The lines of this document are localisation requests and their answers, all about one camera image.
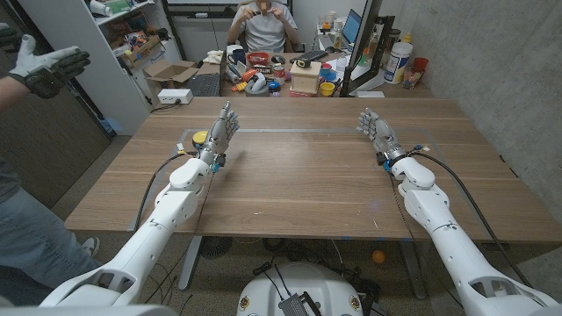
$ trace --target glove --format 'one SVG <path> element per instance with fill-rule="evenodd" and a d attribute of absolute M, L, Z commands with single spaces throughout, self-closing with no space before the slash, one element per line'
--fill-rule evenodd
<path fill-rule="evenodd" d="M 78 47 L 68 47 L 49 54 L 36 56 L 35 39 L 22 37 L 16 67 L 9 76 L 23 83 L 32 93 L 43 98 L 56 96 L 65 82 L 84 71 L 90 64 L 90 54 Z"/>
<path fill-rule="evenodd" d="M 0 47 L 16 45 L 19 40 L 18 32 L 12 30 L 9 25 L 0 23 Z"/>

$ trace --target cabinet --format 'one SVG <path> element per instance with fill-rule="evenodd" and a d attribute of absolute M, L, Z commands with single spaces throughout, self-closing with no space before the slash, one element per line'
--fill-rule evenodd
<path fill-rule="evenodd" d="M 121 68 L 102 32 L 105 22 L 126 18 L 126 14 L 93 18 L 83 0 L 18 1 L 54 49 L 76 45 L 90 53 L 91 64 L 76 79 L 117 134 L 133 135 L 153 108 L 144 98 L 150 92 L 141 70 L 161 58 L 179 60 L 175 41 L 164 42 L 162 55 L 151 55 L 132 69 L 139 87 Z M 141 5 L 135 10 L 142 10 L 151 25 L 169 29 L 162 4 L 136 5 Z"/>

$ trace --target shelf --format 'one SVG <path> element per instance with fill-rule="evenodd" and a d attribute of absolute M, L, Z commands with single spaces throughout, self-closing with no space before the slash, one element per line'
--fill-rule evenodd
<path fill-rule="evenodd" d="M 109 21 L 113 21 L 116 18 L 123 17 L 126 14 L 129 14 L 133 11 L 136 11 L 137 9 L 139 9 L 139 8 L 141 8 L 141 7 L 143 7 L 147 4 L 154 4 L 154 2 L 151 2 L 150 0 L 148 0 L 148 1 L 145 1 L 141 4 L 136 4 L 135 6 L 131 7 L 131 10 L 129 10 L 129 11 L 122 11 L 122 12 L 119 12 L 119 13 L 115 13 L 115 14 L 111 15 L 110 17 L 107 17 L 107 18 L 94 18 L 94 22 L 96 22 L 96 24 L 98 26 L 103 25 L 103 24 L 105 24 Z"/>

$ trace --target orange ball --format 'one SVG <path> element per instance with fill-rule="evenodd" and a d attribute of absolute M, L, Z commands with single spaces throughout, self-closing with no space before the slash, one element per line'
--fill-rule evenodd
<path fill-rule="evenodd" d="M 380 250 L 375 250 L 372 252 L 372 260 L 378 264 L 385 261 L 385 253 Z"/>

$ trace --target gray t-shirt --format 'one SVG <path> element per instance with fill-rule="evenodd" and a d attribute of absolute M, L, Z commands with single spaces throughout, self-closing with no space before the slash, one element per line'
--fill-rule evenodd
<path fill-rule="evenodd" d="M 278 3 L 271 3 L 271 7 L 281 8 L 289 24 L 295 29 L 297 28 L 297 24 L 295 20 L 292 19 L 292 15 L 286 6 Z M 256 3 L 243 5 L 238 12 L 236 12 L 236 16 L 232 22 L 233 25 L 242 15 L 245 8 L 249 8 L 252 11 L 260 11 Z M 246 42 L 248 43 L 250 52 L 266 51 L 283 53 L 285 45 L 285 26 L 281 21 L 277 20 L 273 14 L 269 13 L 267 17 L 258 15 L 248 21 L 242 22 L 240 33 L 244 31 L 246 31 Z"/>
<path fill-rule="evenodd" d="M 11 198 L 18 190 L 18 173 L 4 158 L 0 157 L 0 203 Z"/>

